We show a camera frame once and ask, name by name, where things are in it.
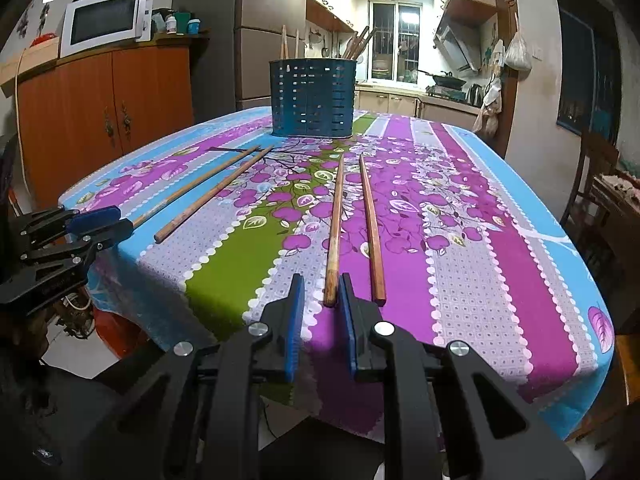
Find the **dark wooden chopstick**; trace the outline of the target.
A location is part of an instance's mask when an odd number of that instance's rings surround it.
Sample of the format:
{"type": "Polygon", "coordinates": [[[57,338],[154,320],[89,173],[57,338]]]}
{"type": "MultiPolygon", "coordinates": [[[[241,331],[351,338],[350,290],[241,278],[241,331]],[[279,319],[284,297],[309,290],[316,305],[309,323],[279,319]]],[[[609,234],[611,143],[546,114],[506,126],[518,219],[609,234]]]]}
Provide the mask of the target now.
{"type": "Polygon", "coordinates": [[[332,218],[330,225],[328,261],[326,262],[326,286],[323,304],[333,308],[337,302],[338,276],[340,275],[341,218],[344,184],[344,156],[338,160],[334,186],[332,218]]]}
{"type": "Polygon", "coordinates": [[[364,211],[366,212],[368,247],[370,260],[371,298],[379,307],[386,304],[386,288],[381,252],[380,234],[378,234],[378,218],[376,218],[375,203],[371,183],[364,156],[359,157],[360,177],[364,211]]]}

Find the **kitchen window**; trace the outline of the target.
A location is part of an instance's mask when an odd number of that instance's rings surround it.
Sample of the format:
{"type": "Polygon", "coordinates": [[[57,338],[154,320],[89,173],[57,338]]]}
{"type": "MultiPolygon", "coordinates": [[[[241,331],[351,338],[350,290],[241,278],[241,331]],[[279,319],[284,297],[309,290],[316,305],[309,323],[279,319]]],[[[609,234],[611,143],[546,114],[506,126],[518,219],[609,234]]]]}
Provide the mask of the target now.
{"type": "Polygon", "coordinates": [[[378,81],[417,84],[422,9],[415,3],[370,3],[370,77],[378,81]]]}

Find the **orange wooden cabinet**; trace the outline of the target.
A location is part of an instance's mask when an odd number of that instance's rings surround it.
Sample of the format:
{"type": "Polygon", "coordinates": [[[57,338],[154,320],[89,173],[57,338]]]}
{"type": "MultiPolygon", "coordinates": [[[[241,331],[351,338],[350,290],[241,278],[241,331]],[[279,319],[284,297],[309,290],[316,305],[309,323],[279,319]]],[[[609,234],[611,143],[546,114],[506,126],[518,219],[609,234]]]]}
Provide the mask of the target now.
{"type": "Polygon", "coordinates": [[[38,208],[110,162],[194,123],[204,37],[110,47],[35,68],[17,84],[26,181],[38,208]]]}

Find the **floral purple tablecloth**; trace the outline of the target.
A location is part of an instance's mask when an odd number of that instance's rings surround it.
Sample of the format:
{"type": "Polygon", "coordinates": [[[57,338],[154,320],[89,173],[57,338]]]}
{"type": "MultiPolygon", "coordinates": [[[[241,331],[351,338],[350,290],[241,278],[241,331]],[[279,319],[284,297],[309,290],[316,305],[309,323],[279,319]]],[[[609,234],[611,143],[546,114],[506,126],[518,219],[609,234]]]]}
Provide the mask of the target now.
{"type": "Polygon", "coordinates": [[[591,408],[614,330],[584,260],[521,177],[474,134],[358,112],[346,139],[278,138],[268,108],[178,131],[65,191],[66,208],[117,206],[131,221],[239,152],[258,147],[168,205],[92,266],[96,305],[159,346],[226,339],[305,281],[300,364],[268,396],[373,439],[382,392],[350,378],[337,313],[323,304],[333,191],[344,156],[340,268],[371,295],[359,157],[375,203],[386,288],[382,315],[428,344],[468,342],[561,437],[591,408]],[[164,240],[154,234],[263,148],[251,166],[164,240]]]}

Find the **white microwave oven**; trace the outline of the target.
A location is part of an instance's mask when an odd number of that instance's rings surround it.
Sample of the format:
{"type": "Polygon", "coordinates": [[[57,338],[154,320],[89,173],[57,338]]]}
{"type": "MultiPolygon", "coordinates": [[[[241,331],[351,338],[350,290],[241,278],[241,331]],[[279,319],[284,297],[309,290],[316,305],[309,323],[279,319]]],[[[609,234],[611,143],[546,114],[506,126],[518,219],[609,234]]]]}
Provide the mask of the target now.
{"type": "Polygon", "coordinates": [[[153,0],[77,0],[66,6],[60,57],[106,44],[151,39],[153,0]]]}

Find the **blue perforated utensil holder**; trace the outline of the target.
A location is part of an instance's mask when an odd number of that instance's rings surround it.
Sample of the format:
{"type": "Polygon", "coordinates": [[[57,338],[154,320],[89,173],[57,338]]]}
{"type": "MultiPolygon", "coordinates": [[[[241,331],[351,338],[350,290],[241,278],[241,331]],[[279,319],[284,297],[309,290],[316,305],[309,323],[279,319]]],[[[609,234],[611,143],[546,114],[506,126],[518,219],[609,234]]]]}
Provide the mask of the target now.
{"type": "Polygon", "coordinates": [[[289,58],[270,62],[275,136],[344,139],[352,135],[356,62],[289,58]]]}

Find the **steel electric kettle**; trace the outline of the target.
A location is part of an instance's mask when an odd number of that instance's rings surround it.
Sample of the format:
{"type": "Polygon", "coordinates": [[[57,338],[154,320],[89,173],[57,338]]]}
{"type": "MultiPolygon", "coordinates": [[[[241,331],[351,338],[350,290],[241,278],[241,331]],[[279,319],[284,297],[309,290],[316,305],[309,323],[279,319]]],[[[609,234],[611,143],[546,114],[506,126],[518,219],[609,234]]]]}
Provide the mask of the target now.
{"type": "Polygon", "coordinates": [[[484,88],[480,84],[471,84],[466,99],[471,106],[481,107],[484,101],[484,88]]]}

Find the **black wok on stove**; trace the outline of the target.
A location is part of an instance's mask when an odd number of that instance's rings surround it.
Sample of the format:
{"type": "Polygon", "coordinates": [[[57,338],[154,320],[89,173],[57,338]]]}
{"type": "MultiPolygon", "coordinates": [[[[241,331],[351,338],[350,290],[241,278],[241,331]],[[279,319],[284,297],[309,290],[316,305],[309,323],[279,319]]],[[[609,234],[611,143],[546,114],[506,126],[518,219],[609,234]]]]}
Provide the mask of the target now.
{"type": "Polygon", "coordinates": [[[444,73],[443,75],[435,75],[427,72],[426,70],[420,70],[420,73],[430,76],[436,86],[441,86],[444,88],[461,90],[463,86],[466,84],[465,80],[456,78],[452,76],[450,73],[444,73]]]}

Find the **grey refrigerator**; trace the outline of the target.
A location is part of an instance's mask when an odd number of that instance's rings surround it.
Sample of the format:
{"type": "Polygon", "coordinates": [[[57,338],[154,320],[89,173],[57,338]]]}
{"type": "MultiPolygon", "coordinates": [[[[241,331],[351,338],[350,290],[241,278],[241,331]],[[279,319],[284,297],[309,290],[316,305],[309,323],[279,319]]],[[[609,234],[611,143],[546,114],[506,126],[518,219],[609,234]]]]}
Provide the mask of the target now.
{"type": "Polygon", "coordinates": [[[191,76],[197,122],[270,104],[270,63],[303,56],[295,40],[304,36],[306,0],[172,0],[208,31],[208,44],[191,76]]]}

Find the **steel range hood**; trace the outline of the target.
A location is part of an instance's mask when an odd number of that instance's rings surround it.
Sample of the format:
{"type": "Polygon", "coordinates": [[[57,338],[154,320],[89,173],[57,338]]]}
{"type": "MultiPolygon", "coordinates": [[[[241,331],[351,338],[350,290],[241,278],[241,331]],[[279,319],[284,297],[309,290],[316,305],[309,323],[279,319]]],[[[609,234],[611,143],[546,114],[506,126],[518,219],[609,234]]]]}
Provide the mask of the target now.
{"type": "Polygon", "coordinates": [[[480,72],[480,31],[477,28],[446,23],[436,32],[435,44],[453,72],[480,72]]]}

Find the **cluttered wooden side table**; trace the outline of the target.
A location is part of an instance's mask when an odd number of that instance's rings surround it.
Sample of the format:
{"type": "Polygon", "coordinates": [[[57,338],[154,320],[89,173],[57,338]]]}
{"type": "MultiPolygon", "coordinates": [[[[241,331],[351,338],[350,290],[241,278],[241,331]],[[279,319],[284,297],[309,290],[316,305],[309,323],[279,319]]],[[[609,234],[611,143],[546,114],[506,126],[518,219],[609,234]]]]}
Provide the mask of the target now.
{"type": "Polygon", "coordinates": [[[599,174],[592,179],[592,197],[603,209],[599,229],[629,281],[639,279],[639,211],[599,174]]]}

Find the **wooden chair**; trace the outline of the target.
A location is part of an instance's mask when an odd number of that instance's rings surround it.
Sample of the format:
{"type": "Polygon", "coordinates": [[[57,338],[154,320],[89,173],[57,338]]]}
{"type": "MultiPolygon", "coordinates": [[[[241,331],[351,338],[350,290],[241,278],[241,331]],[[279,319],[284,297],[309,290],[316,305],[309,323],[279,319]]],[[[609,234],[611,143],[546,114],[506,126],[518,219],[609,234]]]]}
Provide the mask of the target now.
{"type": "Polygon", "coordinates": [[[593,180],[600,174],[614,174],[620,152],[599,133],[582,132],[578,164],[570,196],[560,225],[578,242],[598,218],[600,204],[592,192],[593,180]]]}

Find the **white hanging plastic bag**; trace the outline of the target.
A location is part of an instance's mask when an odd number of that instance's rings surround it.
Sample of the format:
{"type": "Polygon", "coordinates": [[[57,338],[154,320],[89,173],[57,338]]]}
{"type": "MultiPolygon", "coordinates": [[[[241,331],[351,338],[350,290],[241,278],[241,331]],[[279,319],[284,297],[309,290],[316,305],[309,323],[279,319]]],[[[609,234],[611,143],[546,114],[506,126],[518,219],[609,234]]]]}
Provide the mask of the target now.
{"type": "Polygon", "coordinates": [[[532,57],[529,54],[526,40],[520,32],[514,34],[506,49],[504,64],[518,72],[527,73],[532,70],[532,57]]]}

